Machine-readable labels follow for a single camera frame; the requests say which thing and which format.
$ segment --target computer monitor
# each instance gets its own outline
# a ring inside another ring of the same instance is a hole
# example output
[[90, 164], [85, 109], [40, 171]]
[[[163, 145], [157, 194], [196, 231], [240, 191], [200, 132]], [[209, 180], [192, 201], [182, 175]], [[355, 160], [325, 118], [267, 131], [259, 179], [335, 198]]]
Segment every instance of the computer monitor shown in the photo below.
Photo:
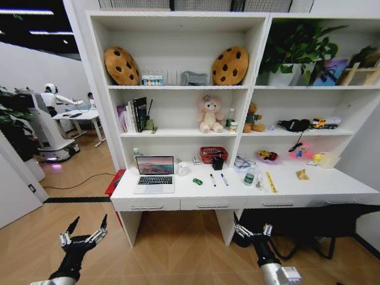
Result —
[[136, 156], [136, 161], [141, 175], [174, 174], [173, 156]]

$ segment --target laptop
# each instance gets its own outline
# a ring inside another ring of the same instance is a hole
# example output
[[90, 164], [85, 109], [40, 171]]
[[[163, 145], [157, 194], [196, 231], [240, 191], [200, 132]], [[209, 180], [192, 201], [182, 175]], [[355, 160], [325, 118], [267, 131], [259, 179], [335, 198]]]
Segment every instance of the laptop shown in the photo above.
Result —
[[174, 193], [173, 156], [136, 156], [140, 177], [134, 194]]

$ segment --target black pen holder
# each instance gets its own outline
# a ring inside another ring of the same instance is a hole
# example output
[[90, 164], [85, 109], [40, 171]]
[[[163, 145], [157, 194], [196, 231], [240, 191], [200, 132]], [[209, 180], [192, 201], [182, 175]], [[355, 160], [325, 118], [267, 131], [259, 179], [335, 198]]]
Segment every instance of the black pen holder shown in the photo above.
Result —
[[213, 158], [213, 169], [214, 170], [221, 170], [223, 168], [224, 160], [223, 158], [217, 156]]

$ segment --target white table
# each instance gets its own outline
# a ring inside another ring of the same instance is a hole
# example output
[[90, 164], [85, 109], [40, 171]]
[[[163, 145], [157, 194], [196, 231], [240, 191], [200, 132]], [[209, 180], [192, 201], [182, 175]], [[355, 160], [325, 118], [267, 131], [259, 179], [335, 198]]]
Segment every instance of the white table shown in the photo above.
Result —
[[[175, 192], [172, 194], [134, 194], [138, 170], [132, 167], [125, 172], [111, 200], [131, 246], [142, 211], [214, 209], [224, 242], [229, 245], [235, 232], [234, 211], [240, 218], [246, 208], [316, 207], [350, 202], [380, 204], [380, 195], [376, 190], [337, 169], [308, 166], [305, 161], [285, 160], [278, 166], [258, 162], [263, 174], [262, 190], [255, 185], [244, 185], [244, 174], [226, 166], [221, 171], [215, 171], [210, 164], [194, 166], [188, 162], [188, 165], [191, 173], [185, 177], [176, 175]], [[303, 168], [310, 180], [297, 178], [296, 171]], [[266, 172], [270, 173], [277, 193], [272, 192]], [[216, 187], [211, 183], [210, 173], [215, 178]], [[221, 173], [229, 186], [224, 184]], [[193, 178], [202, 180], [203, 184], [193, 183]]]
[[[74, 115], [77, 113], [82, 113], [82, 115], [77, 116], [75, 118], [70, 118], [71, 115]], [[106, 140], [105, 138], [102, 138], [102, 135], [99, 131], [99, 127], [97, 126], [97, 118], [98, 117], [99, 117], [99, 113], [97, 110], [72, 110], [72, 111], [68, 111], [68, 112], [64, 112], [64, 113], [59, 113], [59, 114], [55, 115], [53, 117], [53, 119], [57, 121], [57, 126], [59, 128], [59, 131], [64, 138], [67, 138], [66, 133], [63, 130], [62, 125], [61, 125], [59, 120], [71, 120], [71, 121], [73, 121], [76, 129], [78, 130], [78, 135], [75, 136], [74, 139], [77, 137], [80, 137], [81, 135], [84, 135], [87, 132], [87, 131], [82, 131], [81, 127], [79, 126], [78, 121], [80, 121], [80, 120], [92, 121], [92, 123], [95, 127], [97, 137], [99, 139], [99, 142], [95, 145], [95, 147], [98, 147], [103, 141]]]

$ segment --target laptop keyboard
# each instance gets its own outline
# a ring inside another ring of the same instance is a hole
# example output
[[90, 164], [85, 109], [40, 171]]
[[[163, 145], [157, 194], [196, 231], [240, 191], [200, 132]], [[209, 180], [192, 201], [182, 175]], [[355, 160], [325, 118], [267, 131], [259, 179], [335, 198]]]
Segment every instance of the laptop keyboard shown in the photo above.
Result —
[[139, 185], [173, 184], [173, 176], [141, 176]]

